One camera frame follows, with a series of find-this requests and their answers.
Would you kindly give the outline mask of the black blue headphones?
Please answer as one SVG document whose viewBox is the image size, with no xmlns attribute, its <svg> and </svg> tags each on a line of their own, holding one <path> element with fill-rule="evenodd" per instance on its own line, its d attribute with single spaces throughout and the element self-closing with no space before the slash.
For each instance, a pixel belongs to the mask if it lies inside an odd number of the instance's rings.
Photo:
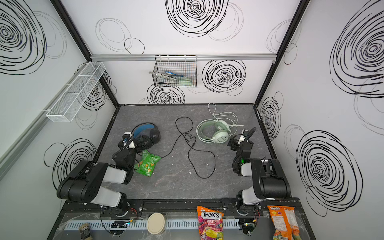
<svg viewBox="0 0 384 240">
<path fill-rule="evenodd" d="M 159 128 L 153 123 L 142 123 L 137 125 L 133 130 L 135 146 L 141 151 L 151 148 L 161 140 Z"/>
</svg>

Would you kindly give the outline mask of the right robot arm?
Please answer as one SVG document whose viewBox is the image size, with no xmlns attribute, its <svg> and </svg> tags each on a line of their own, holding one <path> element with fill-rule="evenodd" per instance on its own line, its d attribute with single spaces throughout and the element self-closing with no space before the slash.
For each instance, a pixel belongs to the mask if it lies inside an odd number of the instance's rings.
<svg viewBox="0 0 384 240">
<path fill-rule="evenodd" d="M 291 198 L 291 187 L 283 168 L 277 159 L 257 159 L 251 157 L 253 142 L 249 137 L 230 138 L 228 146 L 236 152 L 232 163 L 235 174 L 252 178 L 252 186 L 241 190 L 236 196 L 236 208 L 242 215 L 251 210 L 251 206 L 267 200 Z"/>
</svg>

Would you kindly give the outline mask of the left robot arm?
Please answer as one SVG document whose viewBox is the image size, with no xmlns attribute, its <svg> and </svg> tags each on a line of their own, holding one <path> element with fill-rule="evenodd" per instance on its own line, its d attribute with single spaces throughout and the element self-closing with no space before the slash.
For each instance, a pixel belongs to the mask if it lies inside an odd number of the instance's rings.
<svg viewBox="0 0 384 240">
<path fill-rule="evenodd" d="M 129 211 L 127 195 L 102 186 L 102 183 L 127 185 L 132 179 L 136 147 L 131 132 L 123 135 L 119 150 L 113 154 L 115 164 L 80 161 L 59 184 L 57 197 L 77 203 L 95 204 Z"/>
</svg>

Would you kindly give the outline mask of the mint green headphones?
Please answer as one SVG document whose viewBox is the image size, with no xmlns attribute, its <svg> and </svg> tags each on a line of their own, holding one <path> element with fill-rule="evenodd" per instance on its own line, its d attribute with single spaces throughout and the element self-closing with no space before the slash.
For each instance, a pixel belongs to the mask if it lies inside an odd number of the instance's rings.
<svg viewBox="0 0 384 240">
<path fill-rule="evenodd" d="M 205 130 L 215 130 L 211 136 Z M 204 143 L 223 144 L 232 135 L 231 128 L 224 120 L 204 120 L 196 128 L 197 137 Z"/>
</svg>

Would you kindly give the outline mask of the green snack bag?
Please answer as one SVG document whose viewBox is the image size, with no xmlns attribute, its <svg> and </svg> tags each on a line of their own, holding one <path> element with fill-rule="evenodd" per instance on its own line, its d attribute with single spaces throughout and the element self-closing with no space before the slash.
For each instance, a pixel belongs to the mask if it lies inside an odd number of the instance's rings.
<svg viewBox="0 0 384 240">
<path fill-rule="evenodd" d="M 138 161 L 134 170 L 143 176 L 151 177 L 154 173 L 156 164 L 161 160 L 160 156 L 151 154 L 149 151 L 144 150 L 142 153 L 142 159 Z"/>
</svg>

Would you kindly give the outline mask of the round beige lid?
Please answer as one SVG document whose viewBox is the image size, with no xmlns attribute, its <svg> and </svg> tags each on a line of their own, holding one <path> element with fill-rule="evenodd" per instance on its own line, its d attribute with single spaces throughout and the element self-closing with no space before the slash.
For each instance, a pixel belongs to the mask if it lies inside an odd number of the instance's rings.
<svg viewBox="0 0 384 240">
<path fill-rule="evenodd" d="M 160 213 L 153 213 L 147 221 L 147 230 L 152 235 L 159 235 L 164 232 L 166 227 L 166 219 Z"/>
</svg>

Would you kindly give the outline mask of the Fox's fruits candy bag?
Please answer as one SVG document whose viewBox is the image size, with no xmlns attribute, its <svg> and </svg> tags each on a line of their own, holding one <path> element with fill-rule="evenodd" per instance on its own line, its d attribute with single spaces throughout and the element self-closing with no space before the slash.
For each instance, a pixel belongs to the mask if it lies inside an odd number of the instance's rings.
<svg viewBox="0 0 384 240">
<path fill-rule="evenodd" d="M 223 217 L 220 211 L 211 210 L 202 206 L 197 207 L 198 229 L 201 240 L 222 240 Z"/>
</svg>

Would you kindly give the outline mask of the orange snack bag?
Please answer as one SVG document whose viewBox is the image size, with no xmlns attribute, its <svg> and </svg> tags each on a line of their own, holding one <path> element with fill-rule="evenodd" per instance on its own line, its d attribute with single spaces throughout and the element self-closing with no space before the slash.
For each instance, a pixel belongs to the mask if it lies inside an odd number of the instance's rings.
<svg viewBox="0 0 384 240">
<path fill-rule="evenodd" d="M 275 226 L 273 240 L 301 240 L 295 208 L 288 206 L 268 206 Z"/>
</svg>

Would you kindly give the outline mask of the green item in basket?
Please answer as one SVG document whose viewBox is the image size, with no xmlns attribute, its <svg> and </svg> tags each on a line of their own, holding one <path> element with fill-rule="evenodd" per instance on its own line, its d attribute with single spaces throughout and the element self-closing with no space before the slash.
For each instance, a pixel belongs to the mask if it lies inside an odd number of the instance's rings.
<svg viewBox="0 0 384 240">
<path fill-rule="evenodd" d="M 193 87 L 195 85 L 195 80 L 193 77 L 178 77 L 177 84 L 179 87 Z"/>
</svg>

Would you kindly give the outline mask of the small dark jar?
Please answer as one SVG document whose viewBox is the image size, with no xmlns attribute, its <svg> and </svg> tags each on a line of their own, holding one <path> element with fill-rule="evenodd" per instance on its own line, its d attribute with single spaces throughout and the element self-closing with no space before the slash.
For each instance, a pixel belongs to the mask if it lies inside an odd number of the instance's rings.
<svg viewBox="0 0 384 240">
<path fill-rule="evenodd" d="M 89 223 L 84 223 L 79 226 L 79 232 L 81 235 L 81 240 L 93 240 Z"/>
</svg>

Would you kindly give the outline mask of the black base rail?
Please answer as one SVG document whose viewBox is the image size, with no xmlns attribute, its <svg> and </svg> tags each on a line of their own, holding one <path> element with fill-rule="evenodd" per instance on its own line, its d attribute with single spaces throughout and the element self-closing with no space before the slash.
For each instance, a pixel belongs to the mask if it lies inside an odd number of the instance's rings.
<svg viewBox="0 0 384 240">
<path fill-rule="evenodd" d="M 255 205 L 241 205 L 239 200 L 222 198 L 222 199 L 143 199 L 128 200 L 128 216 L 141 217 L 144 214 L 159 213 L 175 213 L 175 212 L 197 212 L 197 207 L 202 206 L 208 209 L 220 211 L 226 217 L 247 217 L 251 218 L 255 214 L 264 215 L 268 210 L 267 206 L 288 206 L 294 207 L 296 210 L 302 208 L 302 204 L 298 198 L 291 198 L 282 201 L 262 201 Z"/>
</svg>

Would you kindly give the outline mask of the blue handled tool in basket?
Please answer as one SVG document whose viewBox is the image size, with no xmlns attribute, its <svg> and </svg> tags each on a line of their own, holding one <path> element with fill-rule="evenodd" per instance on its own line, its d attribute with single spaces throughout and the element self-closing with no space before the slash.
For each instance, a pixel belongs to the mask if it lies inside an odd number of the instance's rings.
<svg viewBox="0 0 384 240">
<path fill-rule="evenodd" d="M 171 78 L 179 78 L 179 77 L 183 77 L 183 75 L 179 75 L 179 74 L 175 74 L 175 73 L 172 73 L 172 72 L 169 72 L 169 71 L 165 71 L 165 74 Z"/>
</svg>

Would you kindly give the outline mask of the aluminium wall rail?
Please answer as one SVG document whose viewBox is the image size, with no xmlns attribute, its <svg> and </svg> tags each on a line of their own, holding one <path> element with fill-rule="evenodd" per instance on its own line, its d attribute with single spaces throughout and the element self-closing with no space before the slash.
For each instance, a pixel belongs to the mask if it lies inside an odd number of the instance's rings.
<svg viewBox="0 0 384 240">
<path fill-rule="evenodd" d="M 242 60 L 242 61 L 274 61 L 276 54 L 119 54 L 119 55 L 92 55 L 91 60 L 97 62 L 128 62 L 128 61 L 215 61 L 215 60 Z"/>
</svg>

